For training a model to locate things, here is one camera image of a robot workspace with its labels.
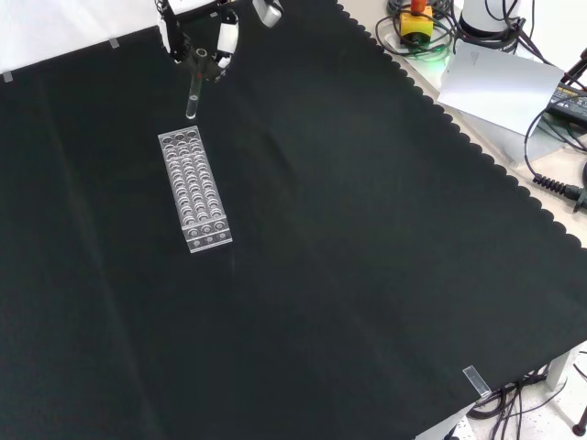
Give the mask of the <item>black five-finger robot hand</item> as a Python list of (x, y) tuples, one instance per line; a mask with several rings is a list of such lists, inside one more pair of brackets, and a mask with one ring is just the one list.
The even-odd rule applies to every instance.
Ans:
[(213, 1), (220, 17), (213, 55), (192, 45), (169, 1), (155, 1), (154, 4), (158, 12), (161, 44), (169, 57), (176, 64), (188, 66), (197, 79), (218, 82), (225, 75), (238, 45), (239, 19), (236, 11), (228, 6), (230, 1)]

